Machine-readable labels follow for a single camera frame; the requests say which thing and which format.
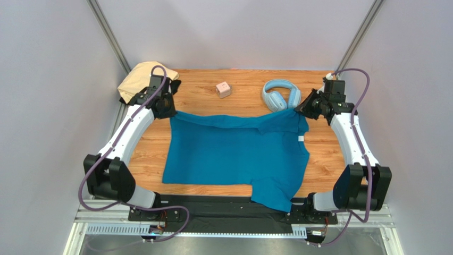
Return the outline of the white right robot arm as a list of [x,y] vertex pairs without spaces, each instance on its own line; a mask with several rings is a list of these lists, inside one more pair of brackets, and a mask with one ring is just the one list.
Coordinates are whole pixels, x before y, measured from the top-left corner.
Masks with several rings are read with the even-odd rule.
[[314,192],[304,200],[304,213],[349,212],[366,223],[373,211],[384,203],[392,179],[389,167],[382,166],[372,154],[361,132],[357,105],[347,103],[341,92],[326,93],[312,89],[295,112],[317,120],[323,116],[336,135],[345,169],[331,191]]

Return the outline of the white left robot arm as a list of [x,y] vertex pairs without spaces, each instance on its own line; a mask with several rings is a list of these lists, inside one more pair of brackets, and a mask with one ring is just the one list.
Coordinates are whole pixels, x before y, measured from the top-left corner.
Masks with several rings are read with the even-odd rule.
[[149,86],[130,100],[126,117],[110,141],[83,161],[86,176],[81,185],[87,187],[89,194],[112,200],[115,205],[127,205],[134,211],[154,215],[161,211],[160,194],[140,187],[128,166],[136,145],[153,121],[176,115],[173,96],[180,84],[175,80],[161,91]]

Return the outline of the blue t shirt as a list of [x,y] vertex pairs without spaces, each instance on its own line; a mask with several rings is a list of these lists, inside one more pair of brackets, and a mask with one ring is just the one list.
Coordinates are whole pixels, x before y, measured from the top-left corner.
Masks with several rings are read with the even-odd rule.
[[170,126],[163,183],[248,184],[253,202],[291,210],[310,157],[304,116],[292,109],[258,117],[178,112]]

